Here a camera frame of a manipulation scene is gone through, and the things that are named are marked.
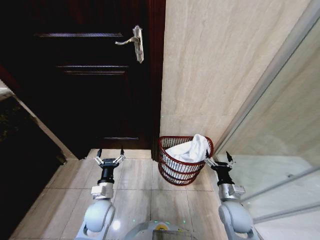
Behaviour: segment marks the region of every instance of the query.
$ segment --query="metal frame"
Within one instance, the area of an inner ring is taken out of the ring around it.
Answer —
[[[320,201],[317,201],[312,204],[307,204],[299,207],[290,208],[284,211],[278,211],[271,214],[259,216],[253,219],[254,224],[263,223],[270,220],[281,219],[285,217],[290,217],[298,214],[305,214],[308,212],[313,212],[315,210],[320,210]]]
[[[228,128],[225,130],[225,132],[222,134],[220,140],[216,144],[216,151],[215,155],[213,156],[214,159],[218,159],[217,154],[220,150],[225,146],[225,144],[228,142],[228,140],[232,137],[232,135],[235,133],[235,131],[238,129],[240,124],[244,121],[248,113],[252,110],[252,108],[255,106],[255,104],[258,102],[258,100],[261,98],[261,96],[264,94],[266,89],[269,87],[269,85],[273,82],[273,80],[277,77],[279,72],[282,70],[282,68],[285,66],[285,64],[288,62],[290,57],[294,54],[296,49],[299,47],[299,45],[302,43],[304,38],[308,35],[309,31],[312,29],[314,24],[318,21],[320,18],[320,1],[319,0],[311,0],[295,26],[293,27],[292,31],[288,35],[288,37],[283,42],[282,46],[274,56],[273,60],[270,62],[264,73],[262,74],[261,78],[259,79],[258,83],[255,85],[253,90],[251,91],[250,95],[247,97],[233,120],[231,121]],[[277,184],[274,184],[270,187],[267,187],[261,191],[258,191],[242,200],[246,201],[248,199],[251,199],[253,197],[256,197],[258,195],[261,195],[263,193],[266,193],[268,191],[271,191],[275,188],[278,188],[280,186],[283,186],[285,184],[288,184],[292,181],[295,181],[299,178],[302,178],[304,176],[307,176],[315,171],[320,170],[319,167],[313,167],[311,169],[308,169],[304,172],[301,172],[299,174],[296,174],[295,176],[288,178],[286,180],[283,180],[281,182],[278,182]],[[316,202],[313,204],[308,204],[305,206],[300,206],[296,208],[291,208],[284,211],[274,212],[271,214],[263,215],[257,218],[253,219],[253,222],[255,224],[266,222],[269,220],[274,220],[278,218],[287,217],[290,215],[296,215],[300,213],[305,213],[306,211],[314,210],[315,208],[320,207],[320,202]]]

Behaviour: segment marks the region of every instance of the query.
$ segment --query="laundry basket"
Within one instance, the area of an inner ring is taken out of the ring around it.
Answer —
[[[193,138],[193,136],[161,136],[159,138],[158,169],[162,177],[173,185],[185,186],[192,183],[206,164],[204,160],[195,163],[179,161],[166,152],[168,148],[192,141]],[[214,144],[210,138],[205,138],[210,147],[209,156],[212,157]]]

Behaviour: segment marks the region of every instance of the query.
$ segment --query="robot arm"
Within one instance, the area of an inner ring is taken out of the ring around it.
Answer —
[[[229,240],[259,240],[250,214],[240,203],[241,195],[246,192],[245,188],[235,185],[231,179],[229,172],[232,170],[234,161],[228,152],[226,152],[226,155],[229,163],[214,161],[208,157],[205,160],[218,175],[217,185],[219,187],[219,198],[222,202],[219,207],[220,219],[224,224]],[[236,233],[247,234],[247,238],[243,238]]]
[[[101,154],[102,149],[93,158],[102,168],[101,179],[98,180],[97,186],[93,186],[91,189],[93,199],[98,201],[86,210],[83,223],[75,240],[105,239],[115,215],[115,207],[110,201],[114,197],[114,169],[126,159],[126,156],[123,149],[121,149],[118,158],[101,159]]]

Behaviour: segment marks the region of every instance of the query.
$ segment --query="shower enclosure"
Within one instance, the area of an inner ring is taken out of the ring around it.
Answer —
[[[309,16],[283,64],[266,71],[214,156],[225,162],[228,151],[236,161],[230,175],[245,187],[242,204],[265,240],[320,238],[318,17]]]

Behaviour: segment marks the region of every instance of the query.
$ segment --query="dark wooden door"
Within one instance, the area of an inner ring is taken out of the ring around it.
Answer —
[[[152,147],[151,1],[0,4],[2,66],[23,90],[21,98],[78,158],[90,148]],[[141,64],[133,43],[115,45],[131,38],[136,25]]]

